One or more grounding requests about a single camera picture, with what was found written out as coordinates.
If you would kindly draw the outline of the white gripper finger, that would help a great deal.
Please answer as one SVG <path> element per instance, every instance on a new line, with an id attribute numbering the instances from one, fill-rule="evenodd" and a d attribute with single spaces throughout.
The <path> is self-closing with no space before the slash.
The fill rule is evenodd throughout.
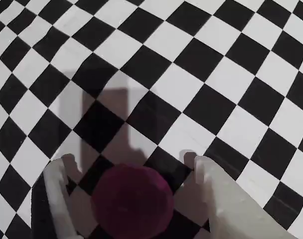
<path id="1" fill-rule="evenodd" d="M 292 239 L 214 160 L 194 160 L 196 184 L 207 205 L 212 239 Z"/>
<path id="2" fill-rule="evenodd" d="M 61 158 L 47 164 L 31 190 L 31 238 L 77 239 L 68 210 L 68 178 Z"/>

